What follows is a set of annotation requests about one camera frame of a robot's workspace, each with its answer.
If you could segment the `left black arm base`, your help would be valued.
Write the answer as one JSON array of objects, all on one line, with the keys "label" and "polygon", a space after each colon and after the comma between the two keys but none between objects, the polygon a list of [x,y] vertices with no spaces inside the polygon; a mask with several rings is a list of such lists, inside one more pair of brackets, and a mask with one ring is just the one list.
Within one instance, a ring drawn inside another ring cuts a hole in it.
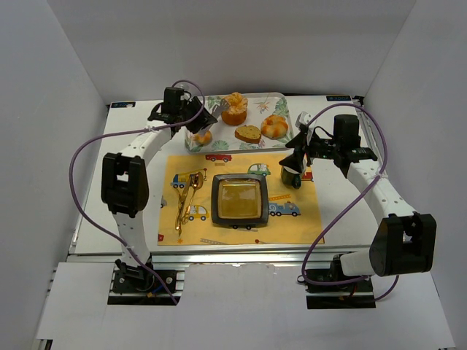
[{"label": "left black arm base", "polygon": [[[185,275],[173,269],[155,270],[168,291],[178,302],[181,298]],[[115,261],[107,298],[114,306],[175,306],[161,281],[138,266],[128,267],[120,259]]]}]

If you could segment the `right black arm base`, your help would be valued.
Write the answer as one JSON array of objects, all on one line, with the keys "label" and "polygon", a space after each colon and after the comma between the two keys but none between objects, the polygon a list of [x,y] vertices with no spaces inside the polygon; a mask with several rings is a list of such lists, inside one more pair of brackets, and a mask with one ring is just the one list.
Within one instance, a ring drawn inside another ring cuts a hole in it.
[{"label": "right black arm base", "polygon": [[370,280],[337,286],[317,286],[304,282],[309,310],[376,308]]}]

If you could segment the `large round sugared cake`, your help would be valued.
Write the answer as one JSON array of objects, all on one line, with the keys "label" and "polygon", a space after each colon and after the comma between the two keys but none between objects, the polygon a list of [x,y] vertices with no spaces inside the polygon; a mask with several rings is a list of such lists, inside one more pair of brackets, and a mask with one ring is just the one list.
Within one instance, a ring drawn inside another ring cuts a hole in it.
[{"label": "large round sugared cake", "polygon": [[234,92],[223,98],[228,108],[221,114],[225,124],[230,126],[241,125],[247,119],[248,100],[241,93]]}]

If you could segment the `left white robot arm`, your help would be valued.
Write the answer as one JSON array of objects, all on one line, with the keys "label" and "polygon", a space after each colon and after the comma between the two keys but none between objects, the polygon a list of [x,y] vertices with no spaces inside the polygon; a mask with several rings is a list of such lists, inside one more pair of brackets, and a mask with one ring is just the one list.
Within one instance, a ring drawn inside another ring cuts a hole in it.
[{"label": "left white robot arm", "polygon": [[185,97],[180,87],[168,87],[163,101],[153,107],[143,131],[124,149],[108,152],[102,161],[101,199],[112,213],[122,243],[123,268],[138,268],[151,259],[144,234],[142,212],[150,196],[147,165],[162,146],[185,127],[191,133],[207,131],[215,124],[226,102],[209,112],[202,100]]}]

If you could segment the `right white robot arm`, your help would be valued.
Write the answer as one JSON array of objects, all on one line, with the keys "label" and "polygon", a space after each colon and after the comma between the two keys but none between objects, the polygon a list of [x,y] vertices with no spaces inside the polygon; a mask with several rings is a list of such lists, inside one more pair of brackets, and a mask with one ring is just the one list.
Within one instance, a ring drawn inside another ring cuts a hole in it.
[{"label": "right white robot arm", "polygon": [[373,275],[428,272],[436,237],[433,216],[416,212],[383,176],[386,163],[379,162],[372,149],[360,144],[357,116],[336,115],[333,134],[326,139],[317,135],[315,121],[316,117],[307,112],[297,117],[298,134],[286,145],[292,153],[279,162],[282,183],[298,189],[306,168],[315,159],[332,160],[360,193],[353,203],[364,200],[379,224],[370,247],[339,255],[334,275],[321,284],[333,286]]}]

